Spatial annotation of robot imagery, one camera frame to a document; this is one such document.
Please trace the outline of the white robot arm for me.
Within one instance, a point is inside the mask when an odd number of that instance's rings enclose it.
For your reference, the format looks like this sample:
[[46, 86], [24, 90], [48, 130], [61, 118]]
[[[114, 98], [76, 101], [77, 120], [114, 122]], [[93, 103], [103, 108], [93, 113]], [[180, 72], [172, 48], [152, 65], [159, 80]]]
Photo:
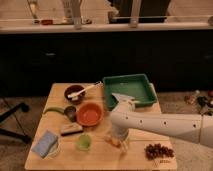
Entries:
[[128, 102], [119, 102], [110, 112], [111, 136], [120, 142], [136, 129], [213, 148], [213, 116], [135, 112]]

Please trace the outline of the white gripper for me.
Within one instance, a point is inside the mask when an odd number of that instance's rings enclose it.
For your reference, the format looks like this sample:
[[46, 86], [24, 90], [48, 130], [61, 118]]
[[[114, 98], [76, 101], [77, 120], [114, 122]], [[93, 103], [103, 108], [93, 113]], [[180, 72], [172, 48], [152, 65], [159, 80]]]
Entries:
[[[126, 139], [128, 137], [129, 134], [129, 130], [125, 129], [125, 128], [120, 128], [120, 127], [115, 127], [113, 126], [111, 128], [111, 135], [120, 140], [120, 144], [121, 144], [121, 151], [122, 153], [127, 153], [129, 150], [129, 139]], [[109, 144], [113, 144], [112, 143], [112, 138], [111, 135], [105, 135], [103, 137], [104, 141], [109, 143]]]

